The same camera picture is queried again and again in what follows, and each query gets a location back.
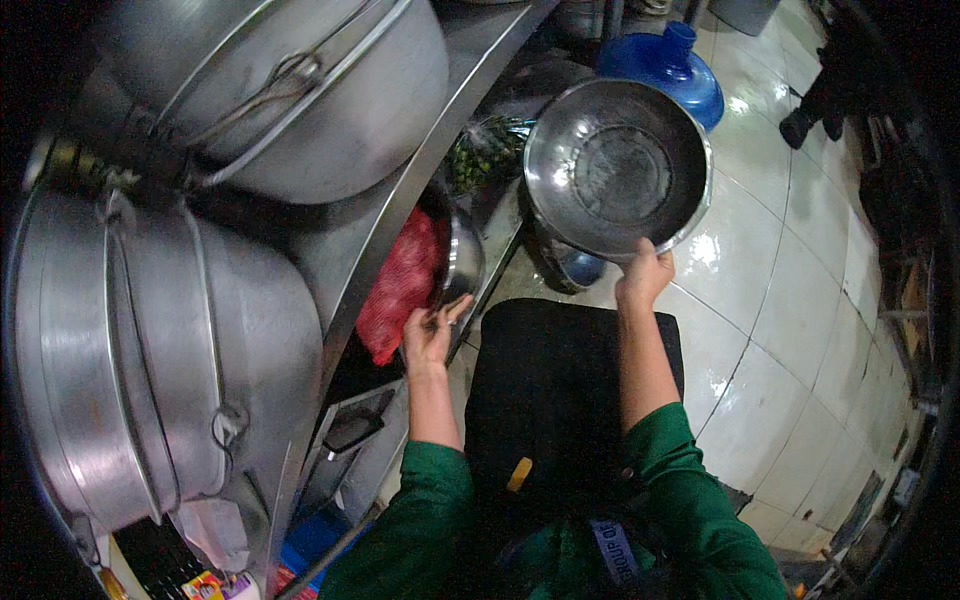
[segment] green sleeve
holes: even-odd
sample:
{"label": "green sleeve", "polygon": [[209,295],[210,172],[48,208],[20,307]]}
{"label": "green sleeve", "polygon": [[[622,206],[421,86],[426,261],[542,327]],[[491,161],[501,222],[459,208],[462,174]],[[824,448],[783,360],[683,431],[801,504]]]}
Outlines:
{"label": "green sleeve", "polygon": [[680,402],[637,423],[625,450],[634,480],[649,492],[642,510],[673,559],[671,581],[680,595],[782,600],[777,566],[704,468]]}
{"label": "green sleeve", "polygon": [[430,598],[472,519],[467,458],[453,448],[408,442],[400,491],[366,535],[326,572],[321,597]]}

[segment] orange tag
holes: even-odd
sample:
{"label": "orange tag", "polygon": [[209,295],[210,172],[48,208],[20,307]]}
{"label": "orange tag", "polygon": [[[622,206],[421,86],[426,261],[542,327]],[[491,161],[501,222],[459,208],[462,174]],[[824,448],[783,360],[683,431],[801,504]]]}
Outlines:
{"label": "orange tag", "polygon": [[530,474],[530,469],[534,467],[534,462],[527,457],[520,459],[520,462],[516,464],[514,469],[514,474],[510,476],[510,481],[507,482],[507,490],[511,492],[519,492],[520,487],[523,485],[523,481],[527,478],[527,475]]}

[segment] hand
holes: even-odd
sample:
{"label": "hand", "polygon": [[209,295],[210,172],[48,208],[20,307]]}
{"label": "hand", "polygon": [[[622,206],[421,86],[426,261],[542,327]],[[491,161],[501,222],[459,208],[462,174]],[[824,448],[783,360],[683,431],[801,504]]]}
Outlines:
{"label": "hand", "polygon": [[418,308],[403,326],[403,351],[410,374],[427,372],[439,366],[446,368],[446,354],[450,350],[450,325],[460,319],[473,302],[473,296],[464,294],[431,315]]}
{"label": "hand", "polygon": [[654,300],[673,279],[673,253],[657,256],[654,244],[647,238],[636,242],[636,257],[616,282],[616,304],[628,312],[653,312]]}

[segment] black shoe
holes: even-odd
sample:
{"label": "black shoe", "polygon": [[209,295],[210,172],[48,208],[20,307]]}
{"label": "black shoe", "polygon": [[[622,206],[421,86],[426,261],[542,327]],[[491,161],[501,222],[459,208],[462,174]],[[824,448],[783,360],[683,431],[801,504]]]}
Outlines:
{"label": "black shoe", "polygon": [[824,131],[827,137],[833,141],[838,141],[843,135],[843,119],[835,114],[824,119]]}
{"label": "black shoe", "polygon": [[794,108],[793,112],[780,121],[780,135],[783,136],[783,141],[785,141],[790,148],[800,150],[806,139],[807,132],[810,131],[814,123],[816,123],[815,120],[807,116],[799,108]]}

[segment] white tiled floor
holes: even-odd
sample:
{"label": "white tiled floor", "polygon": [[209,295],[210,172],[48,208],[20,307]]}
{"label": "white tiled floor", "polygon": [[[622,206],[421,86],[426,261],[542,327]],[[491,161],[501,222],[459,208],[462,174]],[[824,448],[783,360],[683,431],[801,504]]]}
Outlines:
{"label": "white tiled floor", "polygon": [[[724,89],[710,135],[712,206],[674,250],[677,276],[656,304],[675,315],[684,406],[721,481],[756,494],[740,517],[776,547],[817,553],[874,470],[895,473],[904,426],[916,427],[887,327],[877,322],[876,245],[857,200],[858,146],[818,125],[799,152],[779,120],[819,71],[823,33],[803,0],[784,0],[758,37],[705,19],[695,50]],[[607,274],[589,291],[549,289],[527,251],[487,306],[534,297],[615,308]],[[451,368],[464,405],[480,323]]]}

